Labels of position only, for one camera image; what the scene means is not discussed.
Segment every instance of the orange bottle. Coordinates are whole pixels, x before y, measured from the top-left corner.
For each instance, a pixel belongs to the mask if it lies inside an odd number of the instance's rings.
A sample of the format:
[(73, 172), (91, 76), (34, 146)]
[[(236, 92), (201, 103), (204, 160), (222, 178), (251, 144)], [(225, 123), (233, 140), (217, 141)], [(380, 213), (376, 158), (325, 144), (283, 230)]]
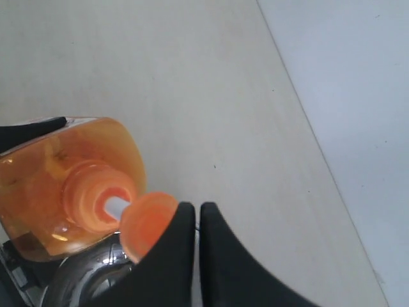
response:
[(141, 155), (110, 118), (70, 118), (0, 153), (0, 219), (28, 260), (66, 257), (119, 229), (127, 255), (139, 261), (177, 208), (173, 197), (145, 190)]

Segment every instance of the chrome surface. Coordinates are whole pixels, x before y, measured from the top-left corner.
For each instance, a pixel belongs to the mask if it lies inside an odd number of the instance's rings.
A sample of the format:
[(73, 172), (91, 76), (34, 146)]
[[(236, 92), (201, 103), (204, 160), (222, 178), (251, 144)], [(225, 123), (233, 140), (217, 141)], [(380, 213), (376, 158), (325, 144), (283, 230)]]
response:
[(113, 237), (68, 258), (46, 289), (41, 307), (77, 307), (127, 275), (133, 264)]

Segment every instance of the white tabletop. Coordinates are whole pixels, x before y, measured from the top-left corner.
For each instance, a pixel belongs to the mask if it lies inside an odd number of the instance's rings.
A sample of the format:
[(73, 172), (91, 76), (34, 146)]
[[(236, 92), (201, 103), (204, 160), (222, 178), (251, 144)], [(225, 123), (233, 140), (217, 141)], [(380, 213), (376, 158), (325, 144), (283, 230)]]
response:
[(385, 306), (255, 1), (0, 1), (0, 121), (110, 116), (150, 190), (213, 200), (322, 306)]

